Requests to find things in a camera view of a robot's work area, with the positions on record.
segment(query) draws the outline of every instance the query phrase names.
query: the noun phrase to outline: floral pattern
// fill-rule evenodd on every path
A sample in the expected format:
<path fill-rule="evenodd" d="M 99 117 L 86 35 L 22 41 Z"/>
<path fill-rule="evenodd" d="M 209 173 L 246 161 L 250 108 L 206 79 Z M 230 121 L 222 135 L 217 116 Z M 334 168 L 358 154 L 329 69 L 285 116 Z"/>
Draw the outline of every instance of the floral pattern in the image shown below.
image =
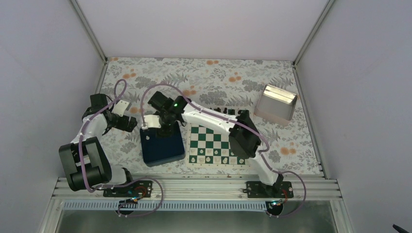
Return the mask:
<path fill-rule="evenodd" d="M 205 107 L 223 105 L 254 109 L 265 84 L 298 93 L 292 64 L 287 61 L 114 57 L 109 60 L 101 93 L 113 98 L 114 85 L 121 78 L 127 81 L 122 99 L 131 102 L 125 115 L 136 117 L 139 125 L 143 92 L 156 83 L 175 85 L 184 95 Z M 156 91 L 172 99 L 178 95 L 166 86 L 149 90 L 144 100 L 144 114 L 155 112 L 147 101 Z M 300 100 L 288 126 L 273 124 L 257 116 L 254 123 L 270 143 L 266 156 L 274 168 L 298 174 L 320 174 Z M 181 132 L 186 145 L 187 129 L 181 127 Z M 188 167 L 185 160 L 148 167 L 142 159 L 138 127 L 131 133 L 111 129 L 102 137 L 101 145 L 111 164 L 126 167 L 132 173 L 256 174 L 252 169 Z"/>

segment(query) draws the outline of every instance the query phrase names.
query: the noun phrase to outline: black bracket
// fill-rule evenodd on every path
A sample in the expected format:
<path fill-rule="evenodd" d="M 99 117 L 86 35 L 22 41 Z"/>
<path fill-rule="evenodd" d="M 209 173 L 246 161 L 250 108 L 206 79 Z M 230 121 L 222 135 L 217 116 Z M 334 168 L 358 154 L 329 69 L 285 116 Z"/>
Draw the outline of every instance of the black bracket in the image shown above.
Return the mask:
<path fill-rule="evenodd" d="M 146 192 L 144 198 L 149 198 L 153 190 L 152 181 L 138 181 L 124 188 L 105 189 L 103 197 L 105 198 L 134 198 L 139 197 Z"/>
<path fill-rule="evenodd" d="M 279 187 L 279 191 L 275 192 L 273 186 L 265 185 L 259 181 L 248 181 L 246 182 L 246 189 L 243 190 L 244 193 L 247 193 L 247 198 L 285 198 L 286 192 L 288 198 L 293 198 L 293 189 L 292 183 L 289 181 L 282 181 Z"/>

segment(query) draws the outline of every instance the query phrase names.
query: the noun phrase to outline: metal edge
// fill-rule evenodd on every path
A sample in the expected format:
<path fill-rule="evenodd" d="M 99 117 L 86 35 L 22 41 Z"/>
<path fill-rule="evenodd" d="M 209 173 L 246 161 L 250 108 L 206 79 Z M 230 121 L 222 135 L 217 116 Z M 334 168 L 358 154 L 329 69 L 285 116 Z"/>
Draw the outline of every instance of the metal edge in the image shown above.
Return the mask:
<path fill-rule="evenodd" d="M 249 178 L 168 178 L 154 175 L 153 178 L 164 187 L 165 200 L 272 200 L 272 199 L 248 199 L 241 190 L 245 188 L 246 181 L 256 181 Z M 318 177 L 303 177 L 308 191 L 307 200 L 342 200 L 342 194 L 337 180 L 325 180 Z M 303 186 L 295 177 L 285 177 L 285 181 L 291 181 L 295 197 L 291 201 L 303 199 Z M 148 200 L 159 200 L 160 189 L 154 184 L 153 196 Z M 86 190 L 73 192 L 70 190 L 65 178 L 59 178 L 59 182 L 53 192 L 53 199 L 84 199 L 84 200 L 123 200 L 124 198 L 105 198 L 103 191 L 88 193 Z"/>
<path fill-rule="evenodd" d="M 331 200 L 330 207 L 332 208 L 333 218 L 335 220 L 335 226 L 338 233 L 352 233 L 352 227 L 347 224 L 344 215 L 347 215 L 346 209 L 342 209 L 341 202 L 339 200 Z"/>
<path fill-rule="evenodd" d="M 306 52 L 306 49 L 308 48 L 308 45 L 312 41 L 312 39 L 315 37 L 316 33 L 318 32 L 319 28 L 321 27 L 324 19 L 326 18 L 327 14 L 329 13 L 331 7 L 335 3 L 336 0 L 328 0 L 325 7 L 323 8 L 323 11 L 319 15 L 315 25 L 312 28 L 312 31 L 310 31 L 308 37 L 306 38 L 305 42 L 303 43 L 303 46 L 300 48 L 300 51 L 298 55 L 296 56 L 296 59 L 294 61 L 294 64 L 297 65 L 300 60 L 302 59 L 303 55 Z"/>
<path fill-rule="evenodd" d="M 139 200 L 120 210 L 149 211 L 159 204 L 158 201 Z M 118 200 L 66 200 L 64 210 L 117 210 Z M 266 210 L 265 201 L 216 201 L 216 200 L 165 200 L 157 211 L 258 211 Z"/>
<path fill-rule="evenodd" d="M 344 220 L 344 222 L 345 222 L 346 229 L 347 229 L 348 233 L 353 233 L 354 231 L 353 231 L 353 228 L 352 228 L 352 224 L 351 224 L 351 222 L 350 222 L 349 214 L 348 214 L 348 212 L 347 212 L 347 210 L 346 210 L 346 206 L 345 206 L 344 200 L 339 201 L 339 204 L 340 204 L 340 206 L 341 206 L 341 210 L 342 210 L 342 214 L 343 214 L 343 220 Z"/>
<path fill-rule="evenodd" d="M 60 220 L 64 206 L 64 200 L 51 199 L 47 207 L 46 215 L 40 225 L 39 233 L 54 233 Z"/>
<path fill-rule="evenodd" d="M 329 177 L 328 171 L 329 170 L 327 169 L 327 166 L 324 163 L 324 159 L 322 157 L 323 153 L 321 153 L 321 149 L 319 149 L 319 143 L 318 143 L 318 140 L 316 138 L 316 133 L 315 133 L 315 130 L 314 130 L 314 127 L 313 127 L 313 123 L 310 119 L 311 114 L 310 114 L 310 111 L 309 111 L 308 106 L 306 104 L 305 94 L 304 94 L 304 91 L 302 89 L 302 85 L 301 85 L 300 80 L 299 80 L 299 75 L 298 75 L 297 70 L 296 70 L 295 67 L 293 68 L 293 74 L 295 76 L 297 90 L 298 90 L 299 95 L 300 95 L 300 101 L 302 102 L 303 112 L 305 113 L 306 123 L 308 124 L 309 134 L 310 134 L 310 137 L 312 139 L 313 149 L 315 151 L 315 156 L 316 156 L 316 159 L 318 160 L 318 162 L 320 162 L 320 166 L 322 166 L 322 168 L 323 168 L 323 170 L 321 172 L 324 174 L 325 179 L 328 179 L 328 177 Z"/>
<path fill-rule="evenodd" d="M 99 77 L 99 80 L 97 82 L 97 86 L 96 86 L 96 90 L 94 91 L 94 94 L 99 94 L 100 93 L 100 90 L 102 89 L 104 77 L 106 76 L 108 66 L 109 66 L 109 64 L 108 64 L 108 62 L 106 62 L 104 64 L 103 68 L 102 68 L 102 72 L 100 73 L 100 77 Z"/>
<path fill-rule="evenodd" d="M 99 54 L 99 57 L 103 62 L 106 62 L 106 55 L 103 52 L 102 47 L 99 44 L 99 41 L 97 40 L 96 36 L 93 33 L 93 30 L 91 29 L 90 24 L 88 23 L 85 15 L 83 14 L 82 8 L 80 7 L 79 3 L 77 0 L 69 0 L 74 7 L 75 12 L 79 16 L 81 22 L 83 23 L 84 29 L 86 30 L 94 48 L 96 49 L 97 53 Z"/>

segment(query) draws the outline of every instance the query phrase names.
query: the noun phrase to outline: mounting plate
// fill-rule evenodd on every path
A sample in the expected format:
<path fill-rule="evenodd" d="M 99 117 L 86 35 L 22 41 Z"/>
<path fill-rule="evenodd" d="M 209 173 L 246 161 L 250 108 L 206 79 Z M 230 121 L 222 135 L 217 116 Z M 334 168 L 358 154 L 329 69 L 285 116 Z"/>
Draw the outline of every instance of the mounting plate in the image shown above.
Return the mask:
<path fill-rule="evenodd" d="M 134 184 L 124 187 L 124 188 L 113 188 L 113 189 L 105 189 L 103 192 L 103 197 L 105 198 L 132 198 L 138 197 L 139 194 L 142 194 L 141 189 L 136 189 L 137 187 L 142 186 L 145 187 L 147 192 L 144 196 L 145 198 L 149 198 L 150 194 L 153 190 L 153 182 L 152 181 L 138 181 Z"/>
<path fill-rule="evenodd" d="M 247 198 L 285 198 L 285 194 L 280 191 L 278 193 L 268 193 L 265 189 L 266 185 L 259 181 L 246 182 L 246 189 L 243 190 L 247 193 Z M 283 181 L 281 183 L 281 189 L 285 190 L 288 194 L 288 198 L 293 198 L 292 183 L 289 181 Z"/>

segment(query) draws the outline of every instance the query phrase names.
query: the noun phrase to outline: green square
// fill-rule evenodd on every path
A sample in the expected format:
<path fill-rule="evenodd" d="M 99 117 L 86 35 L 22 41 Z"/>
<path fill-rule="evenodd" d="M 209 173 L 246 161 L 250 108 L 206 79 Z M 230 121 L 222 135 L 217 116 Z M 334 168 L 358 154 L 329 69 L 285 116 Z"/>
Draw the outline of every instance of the green square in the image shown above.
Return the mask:
<path fill-rule="evenodd" d="M 214 134 L 213 135 L 213 141 L 214 142 L 220 142 L 222 140 L 222 135 L 221 134 Z"/>
<path fill-rule="evenodd" d="M 206 156 L 205 162 L 207 164 L 212 164 L 213 163 L 213 156 Z"/>
<path fill-rule="evenodd" d="M 213 142 L 206 142 L 206 148 L 213 148 Z"/>
<path fill-rule="evenodd" d="M 189 163 L 195 164 L 197 162 L 197 156 L 189 155 Z"/>
<path fill-rule="evenodd" d="M 197 148 L 197 141 L 190 141 L 190 148 Z"/>
<path fill-rule="evenodd" d="M 229 164 L 229 157 L 222 157 L 222 159 L 220 160 L 221 164 Z"/>
<path fill-rule="evenodd" d="M 231 149 L 229 149 L 229 156 L 232 156 L 232 157 L 236 156 L 235 154 L 232 155 L 232 150 Z"/>
<path fill-rule="evenodd" d="M 199 132 L 199 127 L 192 127 L 191 132 L 192 133 L 198 133 Z"/>
<path fill-rule="evenodd" d="M 221 142 L 220 145 L 222 149 L 229 149 L 229 142 Z"/>
<path fill-rule="evenodd" d="M 221 156 L 222 152 L 220 149 L 213 149 L 213 156 Z"/>
<path fill-rule="evenodd" d="M 242 160 L 243 160 L 243 163 L 241 163 L 241 162 L 240 162 L 240 160 L 241 160 L 241 159 L 242 159 L 242 158 L 239 158 L 239 157 L 238 157 L 238 164 L 245 165 L 245 160 L 244 160 L 244 159 L 242 159 Z"/>
<path fill-rule="evenodd" d="M 198 148 L 197 149 L 197 155 L 205 155 L 206 149 L 205 148 Z"/>
<path fill-rule="evenodd" d="M 205 134 L 205 133 L 200 133 L 200 134 L 198 134 L 197 140 L 199 140 L 199 141 L 206 141 L 206 134 Z"/>

